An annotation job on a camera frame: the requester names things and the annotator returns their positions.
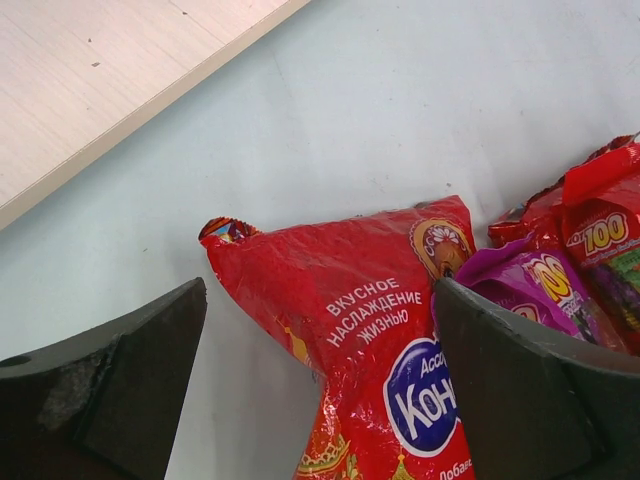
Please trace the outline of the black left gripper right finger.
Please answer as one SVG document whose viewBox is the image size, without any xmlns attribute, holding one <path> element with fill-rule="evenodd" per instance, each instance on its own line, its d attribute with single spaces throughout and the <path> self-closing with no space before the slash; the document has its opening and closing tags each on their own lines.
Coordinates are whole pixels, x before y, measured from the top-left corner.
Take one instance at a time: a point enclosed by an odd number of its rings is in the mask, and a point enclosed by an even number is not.
<svg viewBox="0 0 640 480">
<path fill-rule="evenodd" d="M 639 360 L 446 278 L 433 296 L 479 479 L 636 479 Z"/>
</svg>

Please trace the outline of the red fruit candy bag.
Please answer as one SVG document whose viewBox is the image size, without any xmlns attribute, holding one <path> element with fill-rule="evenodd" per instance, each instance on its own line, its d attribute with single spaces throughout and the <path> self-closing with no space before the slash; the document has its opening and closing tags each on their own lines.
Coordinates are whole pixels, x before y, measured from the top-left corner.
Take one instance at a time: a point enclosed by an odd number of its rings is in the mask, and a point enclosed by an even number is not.
<svg viewBox="0 0 640 480">
<path fill-rule="evenodd" d="M 639 353 L 639 144 L 566 173 L 560 207 L 567 252 L 597 291 L 630 351 Z"/>
</svg>

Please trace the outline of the purple grape candy bag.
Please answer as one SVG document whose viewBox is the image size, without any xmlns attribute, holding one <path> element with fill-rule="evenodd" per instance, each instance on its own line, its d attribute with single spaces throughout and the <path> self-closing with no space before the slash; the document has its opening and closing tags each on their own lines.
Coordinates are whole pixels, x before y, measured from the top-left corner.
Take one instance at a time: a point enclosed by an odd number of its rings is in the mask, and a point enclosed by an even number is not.
<svg viewBox="0 0 640 480">
<path fill-rule="evenodd" d="M 566 256 L 525 238 L 478 251 L 455 280 L 500 307 L 578 340 L 604 344 L 601 311 Z"/>
</svg>

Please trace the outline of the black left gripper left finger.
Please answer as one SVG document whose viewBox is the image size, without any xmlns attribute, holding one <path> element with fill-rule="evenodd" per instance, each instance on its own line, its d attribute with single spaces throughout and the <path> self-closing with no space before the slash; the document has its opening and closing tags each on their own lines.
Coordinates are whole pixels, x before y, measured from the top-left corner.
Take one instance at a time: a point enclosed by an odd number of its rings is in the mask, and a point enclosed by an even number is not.
<svg viewBox="0 0 640 480">
<path fill-rule="evenodd" d="M 207 310 L 190 280 L 1 362 L 4 479 L 162 479 Z"/>
</svg>

